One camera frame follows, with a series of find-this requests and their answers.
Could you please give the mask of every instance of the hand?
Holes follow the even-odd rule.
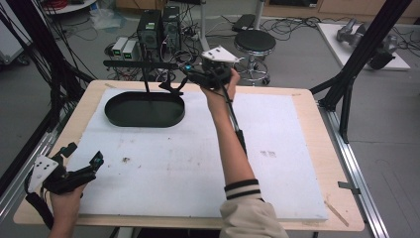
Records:
[[[238,73],[231,68],[231,81],[225,85],[229,99],[233,101],[236,93],[236,85],[238,84],[239,80],[241,79]],[[226,105],[226,100],[223,96],[222,88],[218,90],[210,90],[206,88],[201,88],[204,94],[207,97],[207,104],[212,113],[213,118],[220,117],[220,116],[229,116],[228,107]]]
[[[57,195],[51,192],[53,227],[49,237],[71,237],[80,208],[80,197],[86,184],[72,192]]]

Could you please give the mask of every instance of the chair base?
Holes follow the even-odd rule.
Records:
[[[268,85],[270,82],[265,63],[262,60],[256,59],[254,56],[250,56],[247,65],[243,65],[240,62],[234,63],[234,69],[241,76],[241,79],[250,81],[253,86],[256,85],[257,81],[262,81],[264,85]]]

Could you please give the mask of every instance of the sleeve cuff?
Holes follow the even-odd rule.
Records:
[[[259,181],[257,179],[248,179],[231,183],[225,186],[225,193],[228,200],[239,198],[263,200]]]

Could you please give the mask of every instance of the beige jacket sleeve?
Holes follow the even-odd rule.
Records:
[[[225,191],[228,200],[220,208],[223,218],[221,238],[288,238],[272,205],[262,200],[256,179],[230,184]]]

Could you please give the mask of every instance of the metal rail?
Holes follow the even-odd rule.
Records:
[[[53,148],[53,145],[59,136],[57,127],[55,127],[51,132],[45,132],[41,141],[32,151],[25,164],[22,166],[6,191],[0,197],[0,224],[3,222],[15,202],[23,198],[25,195],[23,183],[25,181],[25,177],[33,167],[37,156],[46,156]]]
[[[361,192],[361,194],[356,194],[356,197],[364,210],[370,231],[375,238],[389,238],[386,227],[383,224],[376,205],[374,204],[355,154],[353,153],[350,144],[346,143],[340,134],[340,119],[337,116],[337,113],[328,111],[325,108],[320,109],[325,110],[325,114],[330,122],[332,133],[337,140],[337,146],[340,148],[341,159],[346,166],[346,170],[348,176],[352,180],[353,187],[358,188]]]

